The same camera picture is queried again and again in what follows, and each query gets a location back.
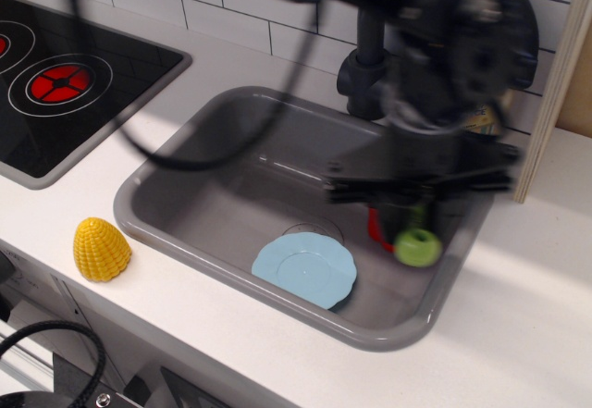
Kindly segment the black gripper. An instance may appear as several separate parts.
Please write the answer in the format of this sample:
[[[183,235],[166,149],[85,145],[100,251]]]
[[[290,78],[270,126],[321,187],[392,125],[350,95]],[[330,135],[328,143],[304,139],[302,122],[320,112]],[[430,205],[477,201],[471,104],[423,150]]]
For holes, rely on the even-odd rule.
[[[521,151],[458,128],[417,132],[350,116],[321,120],[321,176],[333,204],[413,203],[445,190],[504,191]]]

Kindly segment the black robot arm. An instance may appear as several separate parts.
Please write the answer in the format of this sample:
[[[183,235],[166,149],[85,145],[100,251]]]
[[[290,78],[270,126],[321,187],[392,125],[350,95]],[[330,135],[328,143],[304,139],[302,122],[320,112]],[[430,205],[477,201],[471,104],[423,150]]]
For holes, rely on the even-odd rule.
[[[463,125],[481,105],[501,116],[501,96],[532,84],[538,31],[529,0],[337,1],[358,9],[357,46],[339,69],[338,91],[351,115],[388,125],[327,167],[328,199],[506,190],[517,149]]]

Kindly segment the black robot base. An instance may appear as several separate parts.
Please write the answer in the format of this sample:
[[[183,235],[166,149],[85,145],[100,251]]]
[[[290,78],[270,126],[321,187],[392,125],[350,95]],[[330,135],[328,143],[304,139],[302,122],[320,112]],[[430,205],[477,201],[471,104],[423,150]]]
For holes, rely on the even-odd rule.
[[[89,374],[30,340],[46,330],[70,331],[84,336],[96,350],[96,365]],[[98,336],[89,329],[65,321],[36,323],[19,330],[1,323],[1,380],[10,381],[1,390],[3,407],[224,407],[211,394],[170,371],[162,371],[171,402],[155,402],[152,392],[139,378],[123,390],[101,381],[106,354]]]

